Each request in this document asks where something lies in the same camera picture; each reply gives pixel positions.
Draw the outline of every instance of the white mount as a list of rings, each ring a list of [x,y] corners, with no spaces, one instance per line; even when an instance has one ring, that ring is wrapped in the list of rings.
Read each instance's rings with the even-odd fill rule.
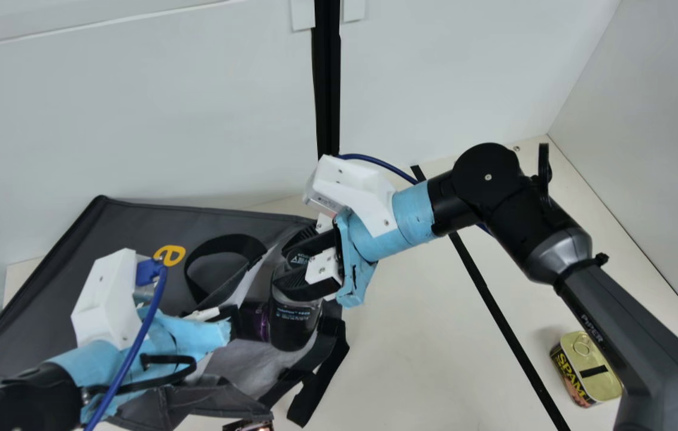
[[[397,229],[391,197],[396,190],[376,169],[323,156],[306,184],[304,204],[335,217],[352,208],[374,237]]]
[[[120,350],[133,344],[142,326],[132,296],[136,264],[142,259],[124,248],[92,265],[70,315],[79,347],[95,340],[108,341]]]

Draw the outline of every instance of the can lid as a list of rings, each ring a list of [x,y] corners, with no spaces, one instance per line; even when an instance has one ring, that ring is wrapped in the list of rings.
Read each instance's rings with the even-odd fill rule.
[[[584,331],[567,333],[560,346],[586,393],[596,401],[607,401],[623,394],[623,387],[612,366]]]

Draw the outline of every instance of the spam can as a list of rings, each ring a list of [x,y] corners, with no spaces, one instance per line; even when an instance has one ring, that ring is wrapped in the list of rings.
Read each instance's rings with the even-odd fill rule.
[[[588,408],[623,393],[621,381],[584,331],[568,333],[551,351],[573,401]]]

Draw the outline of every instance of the blue cable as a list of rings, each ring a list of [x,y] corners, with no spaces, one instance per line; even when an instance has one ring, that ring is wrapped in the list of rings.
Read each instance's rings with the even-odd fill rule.
[[[366,162],[369,162],[369,163],[373,163],[373,164],[379,165],[381,167],[384,167],[386,169],[389,169],[389,170],[391,170],[391,172],[394,172],[395,174],[400,175],[400,177],[407,180],[408,183],[411,183],[414,186],[419,183],[418,180],[416,180],[415,178],[411,177],[408,174],[405,174],[405,172],[403,172],[402,169],[400,169],[399,167],[396,167],[394,165],[390,165],[389,163],[386,163],[382,159],[377,159],[375,157],[366,156],[365,154],[355,154],[355,153],[353,153],[353,154],[342,154],[342,155],[339,155],[339,156],[336,156],[336,157],[338,157],[340,159],[344,159],[344,160],[363,160],[363,161],[366,161]],[[485,227],[484,224],[478,223],[478,227],[480,229],[484,230],[485,233],[492,236],[492,234],[487,230],[487,228]]]
[[[113,382],[110,384],[110,387],[107,389],[107,392],[102,397],[100,405],[97,407],[95,414],[92,416],[92,419],[89,420],[89,423],[86,424],[84,431],[93,431],[97,423],[102,420],[102,417],[107,410],[107,407],[115,398],[115,394],[118,392],[120,385],[123,384],[123,379],[126,378],[126,374],[129,373],[131,364],[134,363],[136,359],[136,354],[139,353],[139,349],[142,347],[142,341],[144,341],[145,336],[147,336],[147,330],[150,329],[150,325],[153,324],[153,317],[158,312],[158,303],[160,303],[160,298],[163,297],[163,290],[166,288],[166,279],[168,278],[169,271],[168,269],[160,265],[158,270],[158,286],[155,288],[155,294],[153,295],[153,300],[150,302],[150,308],[147,310],[144,320],[142,320],[142,327],[139,328],[139,333],[136,335],[134,344],[131,346],[126,359],[123,360],[123,365],[120,366],[118,374],[115,375]]]

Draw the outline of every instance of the black bag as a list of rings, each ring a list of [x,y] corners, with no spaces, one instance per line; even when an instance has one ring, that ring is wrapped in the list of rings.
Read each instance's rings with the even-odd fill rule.
[[[98,257],[121,248],[144,256],[167,245],[185,250],[191,265],[183,259],[169,268],[161,311],[181,316],[211,306],[234,308],[244,297],[266,299],[271,271],[283,259],[279,248],[314,223],[294,215],[129,204],[99,196],[0,314],[0,380],[76,348],[70,313]],[[266,343],[233,340],[216,349],[194,384],[148,390],[107,421],[169,431],[189,414],[270,420],[276,401],[303,382],[288,419],[305,426],[348,351],[341,306],[330,301],[304,349],[281,352]]]

